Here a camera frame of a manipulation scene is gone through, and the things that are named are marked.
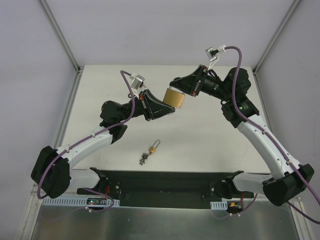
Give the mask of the large brass padlock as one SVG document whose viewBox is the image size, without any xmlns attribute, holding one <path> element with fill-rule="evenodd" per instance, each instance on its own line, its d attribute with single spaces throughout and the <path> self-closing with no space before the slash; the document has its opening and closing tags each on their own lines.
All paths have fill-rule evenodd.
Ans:
<svg viewBox="0 0 320 240">
<path fill-rule="evenodd" d="M 163 102 L 172 107 L 181 109 L 186 95 L 172 88 L 167 88 L 163 97 Z"/>
</svg>

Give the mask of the small brass padlock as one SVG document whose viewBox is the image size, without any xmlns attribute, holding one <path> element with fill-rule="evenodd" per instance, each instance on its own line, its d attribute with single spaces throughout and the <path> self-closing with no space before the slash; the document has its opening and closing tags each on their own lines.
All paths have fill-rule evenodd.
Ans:
<svg viewBox="0 0 320 240">
<path fill-rule="evenodd" d="M 157 147 L 159 146 L 159 144 L 161 143 L 161 141 L 159 139 L 157 139 L 152 146 L 149 147 L 148 151 L 151 153 L 151 154 L 154 154 L 157 150 Z"/>
</svg>

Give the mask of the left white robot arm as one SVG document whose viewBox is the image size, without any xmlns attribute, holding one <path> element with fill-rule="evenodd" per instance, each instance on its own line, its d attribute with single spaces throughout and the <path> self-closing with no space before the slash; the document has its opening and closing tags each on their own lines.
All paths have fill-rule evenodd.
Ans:
<svg viewBox="0 0 320 240">
<path fill-rule="evenodd" d="M 106 183 L 94 168 L 73 170 L 73 167 L 101 148 L 120 140 L 127 130 L 126 122 L 143 116 L 146 121 L 156 120 L 175 112 L 175 108 L 157 99 L 149 89 L 143 90 L 129 102 L 120 104 L 108 100 L 101 107 L 101 123 L 97 128 L 74 143 L 52 148 L 44 147 L 31 172 L 38 185 L 37 197 L 55 199 L 70 188 L 89 188 L 99 195 Z"/>
</svg>

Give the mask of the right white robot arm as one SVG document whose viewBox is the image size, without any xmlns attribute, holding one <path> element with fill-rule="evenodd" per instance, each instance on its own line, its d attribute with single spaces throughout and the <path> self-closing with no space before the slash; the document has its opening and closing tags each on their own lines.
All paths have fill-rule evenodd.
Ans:
<svg viewBox="0 0 320 240">
<path fill-rule="evenodd" d="M 176 77 L 170 87 L 196 97 L 205 93 L 220 100 L 223 116 L 242 133 L 262 157 L 270 174 L 238 170 L 215 187 L 217 195 L 231 199 L 242 192 L 265 195 L 275 206 L 282 206 L 306 189 L 315 171 L 301 164 L 276 140 L 259 110 L 248 99 L 251 87 L 246 69 L 232 68 L 221 80 L 204 65 L 184 77 Z"/>
</svg>

